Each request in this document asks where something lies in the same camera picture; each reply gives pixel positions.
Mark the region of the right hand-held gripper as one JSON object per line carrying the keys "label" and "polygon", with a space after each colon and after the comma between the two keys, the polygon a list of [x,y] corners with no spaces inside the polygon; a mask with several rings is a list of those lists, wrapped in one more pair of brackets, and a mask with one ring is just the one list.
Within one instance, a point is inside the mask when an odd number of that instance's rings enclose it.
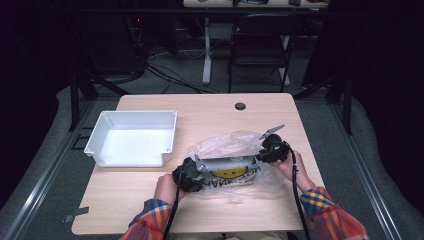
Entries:
{"label": "right hand-held gripper", "polygon": [[277,134],[277,131],[283,127],[284,124],[268,129],[259,137],[263,142],[261,144],[262,149],[256,155],[258,161],[272,163],[278,160],[284,162],[287,159],[290,145]]}

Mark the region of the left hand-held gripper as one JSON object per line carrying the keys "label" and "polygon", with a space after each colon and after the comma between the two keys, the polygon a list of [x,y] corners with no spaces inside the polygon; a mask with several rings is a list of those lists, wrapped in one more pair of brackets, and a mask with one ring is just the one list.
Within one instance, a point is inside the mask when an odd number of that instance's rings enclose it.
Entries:
{"label": "left hand-held gripper", "polygon": [[258,174],[254,156],[201,159],[187,157],[173,172],[175,184],[184,192],[252,184]]}

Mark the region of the clear plastic bag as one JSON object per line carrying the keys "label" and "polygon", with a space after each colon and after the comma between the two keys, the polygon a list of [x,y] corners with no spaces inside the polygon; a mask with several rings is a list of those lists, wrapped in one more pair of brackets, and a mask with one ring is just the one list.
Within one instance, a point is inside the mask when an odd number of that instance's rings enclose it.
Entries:
{"label": "clear plastic bag", "polygon": [[[219,135],[191,146],[186,153],[187,157],[193,158],[195,155],[201,159],[254,156],[262,149],[262,142],[259,137],[262,134],[250,131],[236,131]],[[249,195],[253,191],[273,193],[283,188],[285,177],[273,168],[270,163],[258,161],[258,174],[252,184],[213,188],[201,190],[203,194],[213,195],[222,191],[225,194]]]}

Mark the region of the person's left hand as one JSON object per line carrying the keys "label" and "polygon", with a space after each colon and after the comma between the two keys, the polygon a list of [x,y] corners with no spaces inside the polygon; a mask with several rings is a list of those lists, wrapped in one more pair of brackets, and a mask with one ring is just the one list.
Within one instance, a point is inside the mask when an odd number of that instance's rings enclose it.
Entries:
{"label": "person's left hand", "polygon": [[177,185],[171,174],[165,174],[158,178],[154,199],[159,199],[173,205],[175,201],[181,201],[186,195],[186,192],[177,190]]}

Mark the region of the person's right hand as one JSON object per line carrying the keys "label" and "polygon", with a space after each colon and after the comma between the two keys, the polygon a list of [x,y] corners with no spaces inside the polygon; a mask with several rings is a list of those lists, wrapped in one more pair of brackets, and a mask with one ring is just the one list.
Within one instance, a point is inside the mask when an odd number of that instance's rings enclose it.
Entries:
{"label": "person's right hand", "polygon": [[[293,175],[293,160],[296,160],[296,175]],[[271,166],[277,168],[289,181],[296,180],[296,185],[302,192],[306,192],[316,186],[316,184],[309,178],[302,156],[297,151],[289,153],[284,162],[273,162],[271,163]]]}

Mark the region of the white plastic bin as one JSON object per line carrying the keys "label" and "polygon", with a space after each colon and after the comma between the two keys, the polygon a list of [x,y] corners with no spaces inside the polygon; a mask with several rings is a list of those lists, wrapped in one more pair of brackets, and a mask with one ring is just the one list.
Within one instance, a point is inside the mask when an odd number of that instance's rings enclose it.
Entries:
{"label": "white plastic bin", "polygon": [[84,153],[100,167],[162,167],[172,158],[176,110],[102,111]]}

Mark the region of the black metal stand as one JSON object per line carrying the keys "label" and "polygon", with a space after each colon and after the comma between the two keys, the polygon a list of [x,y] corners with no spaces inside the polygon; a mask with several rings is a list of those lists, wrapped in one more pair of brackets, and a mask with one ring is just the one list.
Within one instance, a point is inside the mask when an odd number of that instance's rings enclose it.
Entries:
{"label": "black metal stand", "polygon": [[303,99],[316,92],[322,87],[329,86],[330,89],[325,96],[328,104],[337,104],[343,99],[342,126],[351,135],[351,108],[352,108],[352,87],[353,82],[348,73],[337,73],[317,84],[307,87],[305,90],[295,94],[294,99]]}
{"label": "black metal stand", "polygon": [[98,92],[94,88],[95,83],[106,87],[107,89],[117,93],[120,96],[128,94],[127,91],[100,77],[98,74],[95,74],[94,72],[85,69],[81,65],[77,65],[70,79],[70,97],[72,113],[71,125],[69,128],[70,131],[73,131],[80,122],[79,93],[82,93],[83,96],[90,101],[96,100],[98,97]]}

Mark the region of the black folding chair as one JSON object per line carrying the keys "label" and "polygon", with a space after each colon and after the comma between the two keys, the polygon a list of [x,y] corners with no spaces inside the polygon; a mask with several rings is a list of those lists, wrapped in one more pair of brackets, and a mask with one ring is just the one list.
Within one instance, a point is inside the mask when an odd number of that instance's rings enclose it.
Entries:
{"label": "black folding chair", "polygon": [[247,14],[232,27],[227,65],[228,92],[232,91],[233,68],[283,69],[280,91],[284,90],[295,40],[303,30],[295,16]]}

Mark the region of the white desk leg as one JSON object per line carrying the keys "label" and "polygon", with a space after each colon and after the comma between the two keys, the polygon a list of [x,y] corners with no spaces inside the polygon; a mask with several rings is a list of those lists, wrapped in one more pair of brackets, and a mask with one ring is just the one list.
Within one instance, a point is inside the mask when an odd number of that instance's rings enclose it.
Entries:
{"label": "white desk leg", "polygon": [[205,59],[204,59],[204,67],[203,67],[203,78],[202,82],[205,85],[211,83],[211,44],[210,44],[210,24],[209,18],[206,17],[204,21],[204,40],[205,40]]}

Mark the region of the grey tape strip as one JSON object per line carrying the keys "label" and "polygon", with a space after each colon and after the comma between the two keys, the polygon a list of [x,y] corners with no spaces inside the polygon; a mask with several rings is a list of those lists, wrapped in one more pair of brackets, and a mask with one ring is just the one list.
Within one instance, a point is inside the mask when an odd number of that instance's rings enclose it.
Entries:
{"label": "grey tape strip", "polygon": [[72,222],[77,216],[87,214],[89,212],[89,207],[78,208],[73,211],[72,214],[65,215],[63,218],[64,223]]}

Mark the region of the aluminium floor rail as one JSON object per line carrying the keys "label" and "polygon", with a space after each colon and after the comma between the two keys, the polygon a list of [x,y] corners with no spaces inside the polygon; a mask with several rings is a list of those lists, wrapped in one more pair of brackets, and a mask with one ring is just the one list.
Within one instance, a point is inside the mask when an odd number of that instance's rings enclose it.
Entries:
{"label": "aluminium floor rail", "polygon": [[349,135],[342,123],[342,111],[337,105],[330,104],[329,109],[333,117],[337,120],[337,127],[341,131],[345,142],[347,143],[350,152],[353,155],[353,162],[356,171],[359,175],[361,184],[367,194],[373,211],[380,223],[380,226],[388,240],[403,240],[402,236],[388,210],[385,201],[377,188],[373,176],[371,175],[363,155],[359,147],[357,146],[355,139],[352,135]]}
{"label": "aluminium floor rail", "polygon": [[10,223],[0,226],[4,230],[0,240],[88,240],[72,232],[76,218],[69,223],[63,218],[82,208],[80,202],[94,168],[83,148],[97,113],[94,102],[84,103],[73,131],[61,122],[65,112],[58,113],[59,121],[6,206],[13,213]]}

